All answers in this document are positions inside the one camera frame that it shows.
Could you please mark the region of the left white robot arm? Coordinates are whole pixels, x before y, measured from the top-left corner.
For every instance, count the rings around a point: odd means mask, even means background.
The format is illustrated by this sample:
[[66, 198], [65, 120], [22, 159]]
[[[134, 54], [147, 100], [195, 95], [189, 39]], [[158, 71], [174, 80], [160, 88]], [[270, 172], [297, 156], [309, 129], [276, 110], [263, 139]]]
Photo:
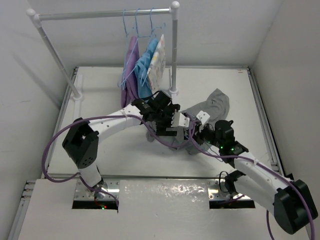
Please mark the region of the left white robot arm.
[[73, 160], [84, 183], [95, 188], [102, 181], [95, 163], [99, 144], [127, 128], [149, 123], [155, 124], [152, 128], [155, 136], [175, 137], [178, 129], [189, 127], [190, 119], [180, 112], [179, 104], [174, 104], [163, 91], [157, 91], [155, 96], [136, 99], [107, 116], [75, 120], [62, 147]]

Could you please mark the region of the grey t shirt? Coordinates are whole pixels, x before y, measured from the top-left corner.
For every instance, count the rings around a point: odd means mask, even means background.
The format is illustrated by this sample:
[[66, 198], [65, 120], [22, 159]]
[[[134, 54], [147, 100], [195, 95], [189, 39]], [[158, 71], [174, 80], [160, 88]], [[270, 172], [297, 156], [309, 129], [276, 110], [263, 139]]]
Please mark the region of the grey t shirt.
[[[230, 99], [220, 89], [215, 89], [205, 101], [197, 103], [183, 110], [192, 117], [195, 117], [200, 111], [209, 115], [208, 123], [215, 125], [219, 120], [225, 120], [230, 110]], [[160, 136], [162, 142], [173, 150], [185, 150], [189, 155], [197, 155], [200, 151], [185, 137], [183, 128], [173, 128], [177, 131], [176, 136]]]

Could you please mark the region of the light blue wire hanger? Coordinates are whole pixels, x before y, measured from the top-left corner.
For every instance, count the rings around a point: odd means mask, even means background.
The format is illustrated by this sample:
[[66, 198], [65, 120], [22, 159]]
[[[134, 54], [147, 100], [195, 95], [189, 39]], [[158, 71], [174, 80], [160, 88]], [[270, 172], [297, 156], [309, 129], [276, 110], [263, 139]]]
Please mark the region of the light blue wire hanger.
[[[189, 131], [189, 134], [191, 135], [196, 129], [196, 125], [199, 121], [189, 113], [185, 113], [185, 115], [190, 119], [190, 122], [192, 123], [192, 127], [191, 127], [192, 130]], [[189, 137], [189, 140], [191, 141], [191, 143], [194, 145], [194, 147], [197, 149], [198, 152], [203, 153], [206, 156], [213, 157], [221, 163], [223, 162], [220, 155], [213, 150], [213, 146], [210, 146], [208, 143], [204, 143], [203, 145], [200, 145], [191, 136]]]

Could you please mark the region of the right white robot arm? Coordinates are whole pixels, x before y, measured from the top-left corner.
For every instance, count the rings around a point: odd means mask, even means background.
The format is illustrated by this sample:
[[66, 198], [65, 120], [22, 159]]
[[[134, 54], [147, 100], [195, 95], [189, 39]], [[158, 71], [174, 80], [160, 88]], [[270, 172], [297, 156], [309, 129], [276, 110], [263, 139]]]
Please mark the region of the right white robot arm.
[[230, 195], [243, 194], [251, 198], [272, 214], [290, 235], [309, 225], [311, 239], [315, 239], [314, 220], [319, 214], [308, 185], [276, 173], [254, 157], [235, 139], [232, 124], [232, 121], [219, 120], [211, 127], [196, 120], [189, 132], [191, 142], [197, 149], [203, 144], [216, 147], [219, 154], [215, 158], [234, 168], [224, 178]]

